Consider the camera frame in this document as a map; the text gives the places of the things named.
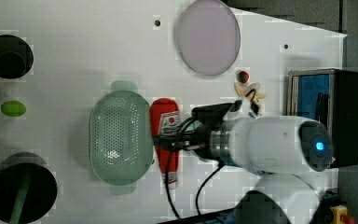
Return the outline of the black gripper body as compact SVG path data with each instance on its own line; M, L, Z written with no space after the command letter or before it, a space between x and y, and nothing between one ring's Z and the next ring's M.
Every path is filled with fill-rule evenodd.
M221 157L213 148L213 132L219 130L219 126L208 126L201 124L195 131L184 135L184 140L180 147L186 151L193 151L200 158L206 160L219 161Z

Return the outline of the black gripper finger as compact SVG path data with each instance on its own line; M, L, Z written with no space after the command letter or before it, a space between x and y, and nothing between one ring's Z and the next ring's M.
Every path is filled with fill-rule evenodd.
M200 148L199 145L191 145L189 137L176 140L174 137L157 136L154 138L154 146L162 147L167 151L198 150Z
M163 125L160 130L159 134L163 136L175 136L179 132L179 124L166 124Z

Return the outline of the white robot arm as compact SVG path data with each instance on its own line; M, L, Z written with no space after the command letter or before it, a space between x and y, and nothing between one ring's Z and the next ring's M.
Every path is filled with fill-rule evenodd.
M154 144L259 175L234 208L235 224L311 224L322 193L310 179L330 166L334 152L322 123L276 116L207 118L190 132L187 126L156 134Z

